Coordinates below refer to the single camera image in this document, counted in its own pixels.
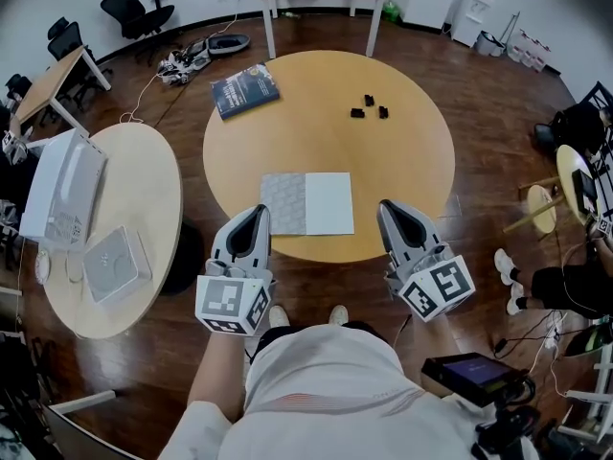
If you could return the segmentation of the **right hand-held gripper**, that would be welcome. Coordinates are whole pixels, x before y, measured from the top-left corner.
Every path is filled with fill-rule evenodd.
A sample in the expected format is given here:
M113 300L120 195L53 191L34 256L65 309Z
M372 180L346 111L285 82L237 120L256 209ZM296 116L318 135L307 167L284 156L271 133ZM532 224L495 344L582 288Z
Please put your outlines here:
M376 219L385 250L394 258L416 258L390 264L385 281L423 322L462 304L475 292L465 260L455 255L434 222L422 211L390 199L379 202Z

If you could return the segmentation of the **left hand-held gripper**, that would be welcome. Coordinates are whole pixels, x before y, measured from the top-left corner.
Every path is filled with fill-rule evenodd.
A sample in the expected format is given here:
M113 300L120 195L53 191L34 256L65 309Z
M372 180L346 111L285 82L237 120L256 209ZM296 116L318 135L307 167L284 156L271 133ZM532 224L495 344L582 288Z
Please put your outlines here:
M212 333L253 336L272 301L270 253L270 212L264 204L224 224L216 233L205 274L197 277L197 320Z

